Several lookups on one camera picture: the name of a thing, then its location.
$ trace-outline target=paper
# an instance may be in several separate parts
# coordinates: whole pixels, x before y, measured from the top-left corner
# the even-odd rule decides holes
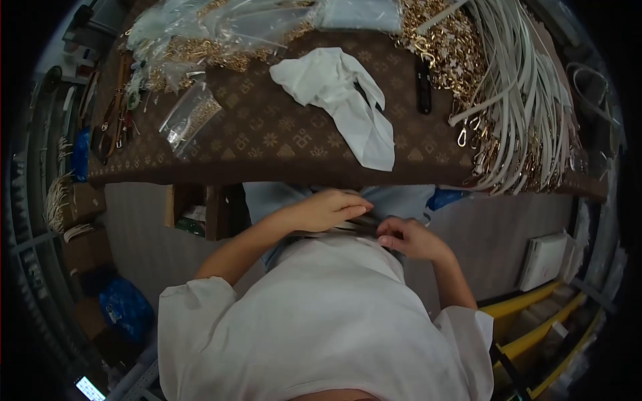
[[[301,105],[323,108],[363,167],[392,171],[395,150],[383,92],[355,57],[340,47],[319,47],[270,68],[272,80]],[[365,99],[354,86],[359,83]]]

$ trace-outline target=yellow shelf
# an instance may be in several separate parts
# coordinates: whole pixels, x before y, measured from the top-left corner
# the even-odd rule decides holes
[[[591,322],[591,325],[589,328],[586,329],[586,332],[580,338],[580,341],[575,345],[573,350],[568,354],[568,356],[560,363],[555,370],[553,370],[553,373],[551,373],[539,386],[537,386],[534,390],[528,389],[528,392],[531,396],[532,399],[537,398],[548,386],[551,385],[558,377],[559,375],[562,374],[562,372],[566,369],[568,364],[571,362],[575,354],[578,353],[580,349],[584,346],[584,343],[589,339],[589,336],[593,333],[593,330],[595,330],[595,327],[597,326],[598,322],[602,318],[602,314],[604,311],[600,309],[596,314],[595,317],[593,318],[593,321]]]
[[[522,311],[531,306],[535,302],[539,302],[553,293],[553,290],[560,286],[559,282],[551,282],[544,287],[529,291],[524,295],[516,296],[504,302],[494,303],[481,308],[482,312],[486,312],[493,318],[498,319],[509,314]]]
[[[531,347],[542,341],[553,323],[555,323],[556,321],[559,321],[560,323],[565,321],[571,314],[571,312],[573,312],[582,302],[584,302],[585,299],[586,295],[583,293],[579,293],[572,301],[568,303],[567,306],[562,308],[552,318],[545,321],[535,330],[532,330],[528,334],[521,336],[512,343],[502,346],[501,351],[512,361],[515,357],[521,355],[523,352],[529,350]],[[493,369],[495,370],[499,368],[501,368],[501,363],[497,362],[493,366]]]

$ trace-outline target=white shirt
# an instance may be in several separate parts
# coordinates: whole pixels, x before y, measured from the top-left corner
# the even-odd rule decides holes
[[[360,389],[381,400],[488,400],[492,318],[463,307],[434,323],[377,243],[299,241],[236,300],[222,278],[159,301],[160,385],[174,400],[289,400]]]

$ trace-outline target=white box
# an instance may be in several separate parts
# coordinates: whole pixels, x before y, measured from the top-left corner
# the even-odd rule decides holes
[[[565,232],[530,240],[520,290],[529,291],[557,277],[567,240],[568,234]]]

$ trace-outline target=bundle of straps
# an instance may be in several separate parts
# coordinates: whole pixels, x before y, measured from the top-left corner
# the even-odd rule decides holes
[[[464,122],[464,139],[469,119],[485,128],[473,139],[478,146],[473,174],[479,180],[467,189],[492,188],[490,194],[499,195],[558,187],[570,154],[569,136],[573,144],[579,142],[571,99],[548,50],[518,0],[459,0],[417,33],[463,5],[477,25],[488,61],[472,104],[449,119],[451,126]],[[543,53],[535,49],[536,42]]]

